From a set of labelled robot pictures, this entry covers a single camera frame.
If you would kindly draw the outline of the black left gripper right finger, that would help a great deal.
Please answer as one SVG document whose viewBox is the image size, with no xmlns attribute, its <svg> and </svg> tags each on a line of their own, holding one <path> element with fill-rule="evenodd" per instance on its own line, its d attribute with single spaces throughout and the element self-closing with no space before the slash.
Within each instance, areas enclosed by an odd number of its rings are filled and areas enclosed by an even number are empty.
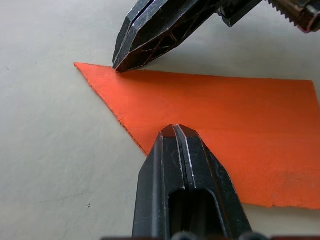
<svg viewBox="0 0 320 240">
<path fill-rule="evenodd" d="M 187 228 L 199 237 L 238 238 L 251 232 L 232 180 L 193 129 L 175 127 L 188 181 Z"/>
</svg>

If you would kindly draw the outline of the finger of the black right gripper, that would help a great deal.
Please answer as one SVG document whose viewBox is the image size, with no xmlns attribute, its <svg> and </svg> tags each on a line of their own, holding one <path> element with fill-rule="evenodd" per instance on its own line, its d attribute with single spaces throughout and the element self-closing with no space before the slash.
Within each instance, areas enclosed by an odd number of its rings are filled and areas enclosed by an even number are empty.
<svg viewBox="0 0 320 240">
<path fill-rule="evenodd" d="M 134 7 L 129 11 L 129 13 L 125 17 L 120 32 L 116 39 L 115 49 L 112 58 L 113 67 L 116 66 L 116 60 L 118 59 L 118 55 L 120 53 L 122 44 L 124 43 L 131 26 L 136 21 L 136 19 L 149 7 L 150 4 L 150 0 L 138 0 Z"/>
<path fill-rule="evenodd" d="M 150 0 L 132 24 L 115 62 L 118 73 L 143 67 L 182 44 L 226 0 Z"/>
</svg>

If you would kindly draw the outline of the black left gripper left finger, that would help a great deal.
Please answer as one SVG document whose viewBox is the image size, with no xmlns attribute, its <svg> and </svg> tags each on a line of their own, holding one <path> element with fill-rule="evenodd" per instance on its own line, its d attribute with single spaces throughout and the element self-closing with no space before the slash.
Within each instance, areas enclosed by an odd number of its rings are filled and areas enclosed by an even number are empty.
<svg viewBox="0 0 320 240">
<path fill-rule="evenodd" d="M 185 189 L 179 141 L 171 124 L 158 133 L 139 171 L 132 236 L 170 239 L 170 195 Z"/>
</svg>

